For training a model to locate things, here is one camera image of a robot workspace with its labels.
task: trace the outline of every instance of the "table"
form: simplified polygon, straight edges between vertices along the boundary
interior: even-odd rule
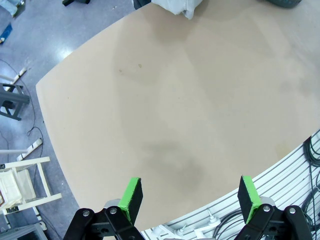
[[[255,177],[320,119],[320,2],[207,0],[188,20],[149,4],[36,85],[81,208],[142,178],[136,226],[180,217]]]

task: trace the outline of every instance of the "fabric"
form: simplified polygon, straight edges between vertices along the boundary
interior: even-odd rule
[[[192,19],[195,8],[202,0],[152,0],[151,2],[160,5],[175,15],[183,13],[188,19]]]
[[[15,13],[17,12],[17,5],[19,3],[19,0],[0,0],[0,6],[6,9],[11,14],[11,16],[15,15]]]

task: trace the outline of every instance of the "white cloth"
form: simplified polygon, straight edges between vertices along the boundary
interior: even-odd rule
[[[188,19],[192,19],[195,8],[202,0],[152,0],[151,2],[160,5],[175,15],[183,13]]]

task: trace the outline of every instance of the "green foam pad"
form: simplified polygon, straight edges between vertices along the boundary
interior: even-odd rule
[[[132,223],[132,225],[135,224],[142,198],[141,178],[133,177],[131,178],[123,197],[118,204],[118,207],[123,211],[126,218]]]
[[[249,223],[255,211],[262,204],[257,189],[250,176],[241,176],[238,199],[246,224]]]

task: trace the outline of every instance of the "tire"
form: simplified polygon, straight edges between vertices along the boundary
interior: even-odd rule
[[[268,1],[280,7],[291,9],[297,6],[302,0],[268,0]]]

